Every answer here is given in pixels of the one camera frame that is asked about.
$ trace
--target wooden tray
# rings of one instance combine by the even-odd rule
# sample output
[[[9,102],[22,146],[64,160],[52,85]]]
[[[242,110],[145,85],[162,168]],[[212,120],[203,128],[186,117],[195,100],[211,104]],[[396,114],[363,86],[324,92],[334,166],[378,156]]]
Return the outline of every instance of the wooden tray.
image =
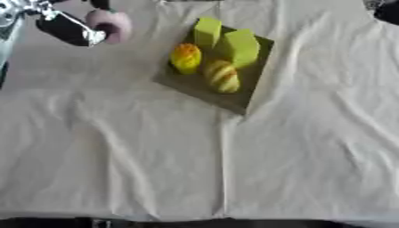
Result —
[[[236,29],[223,26],[222,35],[235,30]],[[181,75],[170,63],[166,64],[164,70],[156,76],[155,80],[162,85],[172,87],[181,93],[200,98],[205,102],[215,104],[237,114],[245,115],[252,94],[257,87],[259,78],[262,76],[262,71],[274,45],[273,40],[258,36],[256,36],[256,39],[261,45],[258,61],[249,67],[238,70],[241,88],[239,92],[235,94],[219,94],[207,85],[205,78],[201,74],[188,76]],[[194,44],[193,29],[188,33],[182,43]],[[204,61],[219,56],[216,51],[202,51]]]

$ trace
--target toy fruit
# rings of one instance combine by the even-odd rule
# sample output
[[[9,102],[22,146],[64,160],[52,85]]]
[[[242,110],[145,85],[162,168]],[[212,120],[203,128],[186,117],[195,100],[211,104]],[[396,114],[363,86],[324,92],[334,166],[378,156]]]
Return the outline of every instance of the toy fruit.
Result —
[[[195,44],[212,49],[219,41],[222,22],[213,18],[200,18],[194,28]]]
[[[204,70],[208,84],[221,94],[232,94],[240,89],[237,70],[228,61],[213,61]]]
[[[197,72],[201,60],[202,52],[193,44],[180,44],[170,55],[170,62],[184,75]]]
[[[249,29],[240,29],[224,34],[221,41],[222,53],[237,69],[257,61],[260,44]]]

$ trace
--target toy lemon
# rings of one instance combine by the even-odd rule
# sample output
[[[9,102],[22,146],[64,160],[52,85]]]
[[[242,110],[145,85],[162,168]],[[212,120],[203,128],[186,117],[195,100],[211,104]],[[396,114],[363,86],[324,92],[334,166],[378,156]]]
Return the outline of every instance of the toy lemon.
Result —
[[[204,70],[208,84],[221,94],[236,93],[240,89],[237,70],[228,61],[212,61]]]
[[[184,75],[197,72],[201,60],[201,50],[193,44],[180,44],[170,55],[170,62]]]

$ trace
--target green cube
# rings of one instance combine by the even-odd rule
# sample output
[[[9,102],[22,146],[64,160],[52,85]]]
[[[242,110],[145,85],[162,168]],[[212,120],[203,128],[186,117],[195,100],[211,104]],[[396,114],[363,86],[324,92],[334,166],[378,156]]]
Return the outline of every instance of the green cube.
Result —
[[[250,29],[240,29],[226,33],[221,48],[225,57],[239,69],[257,61],[260,44]]]
[[[213,18],[200,18],[194,28],[195,44],[202,48],[212,49],[220,38],[222,22]]]

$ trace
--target wrinkled fabric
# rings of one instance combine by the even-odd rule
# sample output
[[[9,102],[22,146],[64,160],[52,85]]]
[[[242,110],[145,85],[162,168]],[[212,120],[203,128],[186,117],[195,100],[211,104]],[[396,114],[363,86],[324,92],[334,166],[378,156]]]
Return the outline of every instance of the wrinkled fabric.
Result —
[[[0,93],[1,216],[397,221],[399,27],[361,0],[113,4],[122,45],[27,21]],[[153,82],[203,15],[276,42],[245,117]]]

